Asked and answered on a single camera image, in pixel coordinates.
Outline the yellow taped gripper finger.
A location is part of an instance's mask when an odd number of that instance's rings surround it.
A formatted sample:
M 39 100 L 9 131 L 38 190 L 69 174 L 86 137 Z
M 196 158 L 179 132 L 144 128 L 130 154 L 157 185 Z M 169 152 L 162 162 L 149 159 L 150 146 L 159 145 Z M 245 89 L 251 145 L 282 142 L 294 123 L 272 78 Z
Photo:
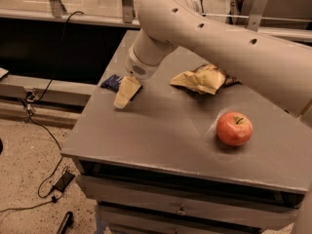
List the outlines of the yellow taped gripper finger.
M 120 83 L 114 106 L 118 109 L 123 109 L 140 88 L 141 84 L 136 77 L 125 76 Z

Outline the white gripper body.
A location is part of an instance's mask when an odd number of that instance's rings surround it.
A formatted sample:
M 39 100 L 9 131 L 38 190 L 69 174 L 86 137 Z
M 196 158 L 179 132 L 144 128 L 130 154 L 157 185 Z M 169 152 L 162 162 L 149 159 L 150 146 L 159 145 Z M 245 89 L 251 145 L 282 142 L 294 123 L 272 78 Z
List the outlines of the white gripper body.
M 126 56 L 126 70 L 137 79 L 149 79 L 159 68 L 159 60 L 151 48 L 131 46 Z

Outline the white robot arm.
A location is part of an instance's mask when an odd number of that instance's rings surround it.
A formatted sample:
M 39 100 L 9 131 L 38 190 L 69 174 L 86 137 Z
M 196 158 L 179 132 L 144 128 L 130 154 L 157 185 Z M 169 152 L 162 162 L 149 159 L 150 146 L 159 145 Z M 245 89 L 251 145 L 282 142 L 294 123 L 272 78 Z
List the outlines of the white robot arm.
M 140 32 L 126 57 L 114 105 L 126 106 L 140 79 L 183 47 L 237 78 L 306 125 L 312 124 L 311 48 L 207 19 L 198 0 L 141 0 Z

